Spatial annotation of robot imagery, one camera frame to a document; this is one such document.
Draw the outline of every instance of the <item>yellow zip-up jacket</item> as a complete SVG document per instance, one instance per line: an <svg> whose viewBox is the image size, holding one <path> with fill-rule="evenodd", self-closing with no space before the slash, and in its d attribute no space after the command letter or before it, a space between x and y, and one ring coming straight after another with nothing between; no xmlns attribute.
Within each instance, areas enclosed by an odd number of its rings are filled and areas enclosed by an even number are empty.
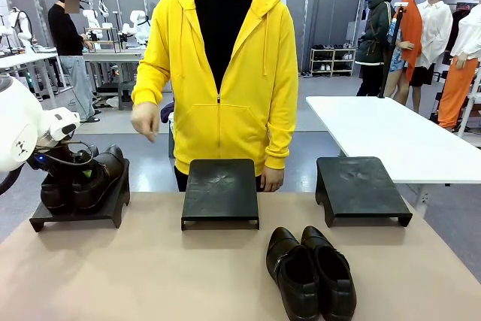
<svg viewBox="0 0 481 321"><path fill-rule="evenodd" d="M284 169L295 128L298 66L294 25L280 0L253 0L220 94L204 50L195 0L161 0L153 12L135 104L159 104L172 80L176 167L193 159L252 159Z"/></svg>

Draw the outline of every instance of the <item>white shirt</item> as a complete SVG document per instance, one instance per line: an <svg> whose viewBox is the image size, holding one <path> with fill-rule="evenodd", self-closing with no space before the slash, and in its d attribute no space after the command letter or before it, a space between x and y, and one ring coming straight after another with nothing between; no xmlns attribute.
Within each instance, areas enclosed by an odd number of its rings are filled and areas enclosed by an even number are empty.
<svg viewBox="0 0 481 321"><path fill-rule="evenodd" d="M416 67L429 68L446 50L452 28L452 13L449 5L443 1L433 5L426 1L419 4L418 9L422 18L422 54L416 60Z"/></svg>
<svg viewBox="0 0 481 321"><path fill-rule="evenodd" d="M481 5L459 21L459 34L451 55L466 53L468 59L481 58Z"/></svg>

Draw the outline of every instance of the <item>black sweatshirt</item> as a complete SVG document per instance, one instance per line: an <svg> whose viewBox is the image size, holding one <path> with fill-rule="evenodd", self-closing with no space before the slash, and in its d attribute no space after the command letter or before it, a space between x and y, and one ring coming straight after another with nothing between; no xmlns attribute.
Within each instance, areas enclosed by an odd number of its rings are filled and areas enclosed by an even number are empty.
<svg viewBox="0 0 481 321"><path fill-rule="evenodd" d="M81 56L83 39L78 35L70 14L64 8L55 4L48 11L48 24L53 43L60 56Z"/></svg>
<svg viewBox="0 0 481 321"><path fill-rule="evenodd" d="M205 54L217 92L231 61L235 41L253 0L195 0Z"/></svg>

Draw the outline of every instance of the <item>gray pants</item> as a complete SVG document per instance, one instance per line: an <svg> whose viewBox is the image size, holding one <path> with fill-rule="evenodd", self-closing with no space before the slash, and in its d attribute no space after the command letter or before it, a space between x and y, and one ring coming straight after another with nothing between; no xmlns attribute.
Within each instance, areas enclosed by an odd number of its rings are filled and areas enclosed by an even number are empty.
<svg viewBox="0 0 481 321"><path fill-rule="evenodd" d="M82 56L60 56L59 58L63 71L70 75L80 121L85 122L95 113L92 104L92 84L87 79L85 61Z"/></svg>

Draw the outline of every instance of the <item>shoe rack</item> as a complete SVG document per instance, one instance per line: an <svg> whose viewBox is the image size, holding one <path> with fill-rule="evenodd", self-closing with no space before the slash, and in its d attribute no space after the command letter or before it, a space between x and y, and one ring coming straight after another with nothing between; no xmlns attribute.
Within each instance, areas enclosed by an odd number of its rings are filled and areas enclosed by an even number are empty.
<svg viewBox="0 0 481 321"><path fill-rule="evenodd" d="M314 49L310 50L310 74L352 76L355 61L355 48Z"/></svg>

